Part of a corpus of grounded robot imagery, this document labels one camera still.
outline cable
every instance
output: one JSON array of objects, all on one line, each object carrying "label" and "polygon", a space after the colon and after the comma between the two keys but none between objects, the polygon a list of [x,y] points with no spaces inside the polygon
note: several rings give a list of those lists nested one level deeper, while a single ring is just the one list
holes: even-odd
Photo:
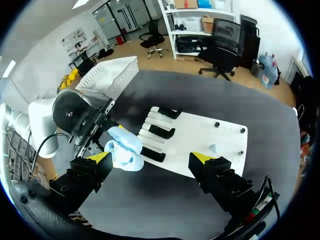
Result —
[{"label": "cable", "polygon": [[276,195],[275,195],[275,192],[274,192],[274,187],[272,186],[271,178],[269,178],[269,177],[268,177],[268,183],[269,183],[271,196],[272,196],[272,199],[273,199],[274,208],[275,208],[275,211],[276,211],[276,218],[277,218],[276,220],[278,222],[280,220],[280,211],[279,211],[279,206],[278,206],[278,203],[277,203]]},{"label": "cable", "polygon": [[32,168],[31,168],[32,173],[33,173],[34,170],[35,170],[37,158],[39,157],[39,153],[40,153],[40,151],[41,151],[41,148],[45,145],[46,141],[48,141],[50,138],[53,138],[53,137],[55,137],[55,136],[65,136],[65,137],[68,137],[67,134],[65,134],[65,133],[60,133],[60,132],[54,133],[54,134],[51,134],[51,135],[47,136],[47,137],[42,141],[42,143],[40,144],[38,150],[36,151],[36,153],[35,153],[35,155],[34,155],[33,163],[32,163]]},{"label": "cable", "polygon": [[260,201],[260,199],[261,199],[261,197],[262,197],[262,195],[263,195],[263,193],[264,193],[265,186],[266,186],[266,184],[267,184],[268,178],[269,178],[268,175],[264,177],[263,183],[262,183],[261,188],[260,188],[260,191],[259,191],[259,198],[258,198],[258,200],[256,201],[256,203],[254,204],[253,208],[255,208],[255,207],[257,206],[257,204],[259,203],[259,201]]}]

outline yellow object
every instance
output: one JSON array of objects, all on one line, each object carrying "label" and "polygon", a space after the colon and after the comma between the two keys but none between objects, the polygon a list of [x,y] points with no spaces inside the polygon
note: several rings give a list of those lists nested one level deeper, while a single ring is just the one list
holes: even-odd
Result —
[{"label": "yellow object", "polygon": [[98,164],[105,156],[107,156],[109,152],[101,152],[95,156],[89,156],[86,157],[86,159],[91,159],[93,161],[96,161],[96,163]]},{"label": "yellow object", "polygon": [[72,72],[72,73],[69,75],[68,80],[70,80],[70,81],[72,82],[72,81],[75,80],[75,79],[76,79],[76,75]]},{"label": "yellow object", "polygon": [[192,152],[203,164],[205,164],[205,161],[208,161],[210,159],[216,159],[216,157],[207,156],[201,153],[198,153],[196,151]]},{"label": "yellow object", "polygon": [[71,73],[74,73],[75,75],[77,75],[77,74],[78,74],[78,72],[79,72],[79,69],[75,68],[75,69],[73,69],[73,70],[72,70],[72,72],[71,72]]},{"label": "yellow object", "polygon": [[60,89],[63,90],[67,87],[67,81],[66,80],[63,80],[62,83],[61,83],[61,86],[60,86]]}]

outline cardboard box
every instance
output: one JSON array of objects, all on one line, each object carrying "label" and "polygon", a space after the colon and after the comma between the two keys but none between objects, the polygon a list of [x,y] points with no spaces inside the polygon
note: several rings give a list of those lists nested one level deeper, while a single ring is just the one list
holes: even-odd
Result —
[{"label": "cardboard box", "polygon": [[207,15],[203,16],[202,25],[203,31],[207,34],[211,34],[214,27],[214,18]]},{"label": "cardboard box", "polygon": [[176,9],[197,9],[197,0],[174,0],[174,6]]}]

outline water bottle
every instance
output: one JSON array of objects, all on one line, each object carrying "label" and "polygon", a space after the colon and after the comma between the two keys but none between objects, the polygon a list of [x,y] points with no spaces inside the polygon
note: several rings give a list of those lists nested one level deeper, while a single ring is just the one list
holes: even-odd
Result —
[{"label": "water bottle", "polygon": [[265,66],[265,69],[260,79],[262,84],[267,89],[272,88],[272,86],[275,84],[275,82],[278,79],[278,70],[277,70],[277,65],[275,61],[273,61],[271,65]]},{"label": "water bottle", "polygon": [[268,56],[268,53],[265,52],[264,54],[260,55],[259,56],[259,61],[260,63],[262,63],[263,65],[267,66],[268,62],[269,62],[269,56]]}]

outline black office chair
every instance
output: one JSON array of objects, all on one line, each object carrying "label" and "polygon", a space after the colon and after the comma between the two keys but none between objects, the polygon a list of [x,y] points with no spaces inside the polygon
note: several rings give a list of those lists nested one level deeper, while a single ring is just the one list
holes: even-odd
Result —
[{"label": "black office chair", "polygon": [[140,43],[141,47],[144,47],[145,49],[150,49],[154,47],[154,49],[150,50],[148,52],[148,59],[150,59],[151,55],[154,52],[158,52],[160,54],[160,57],[163,58],[162,55],[162,48],[158,48],[157,45],[163,43],[166,39],[162,34],[159,33],[158,30],[158,23],[159,20],[150,20],[149,22],[149,32],[142,34],[139,36],[139,39],[141,39],[143,42]]},{"label": "black office chair", "polygon": [[215,18],[210,44],[198,55],[198,58],[213,64],[213,67],[201,68],[199,74],[203,71],[212,72],[215,73],[215,78],[222,75],[231,81],[226,74],[234,76],[234,67],[239,67],[239,60],[244,51],[244,37],[245,32],[240,24]]}]

